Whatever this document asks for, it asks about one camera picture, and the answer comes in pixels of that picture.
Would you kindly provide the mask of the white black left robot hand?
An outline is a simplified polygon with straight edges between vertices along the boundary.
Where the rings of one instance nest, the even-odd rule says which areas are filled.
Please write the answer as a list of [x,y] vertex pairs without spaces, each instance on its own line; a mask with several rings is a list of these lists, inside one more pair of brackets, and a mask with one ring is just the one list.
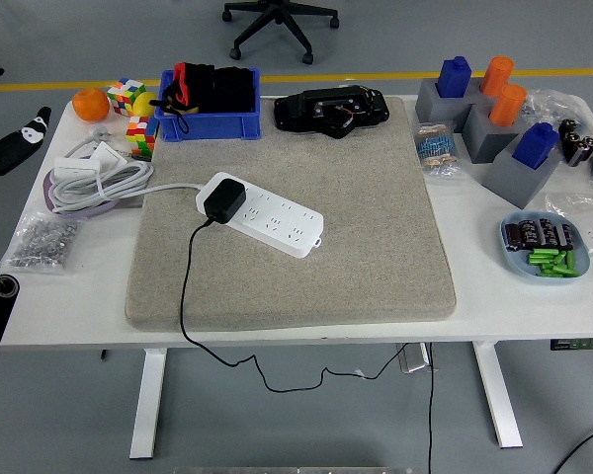
[[14,170],[42,147],[50,116],[51,108],[42,107],[27,124],[0,139],[0,176]]

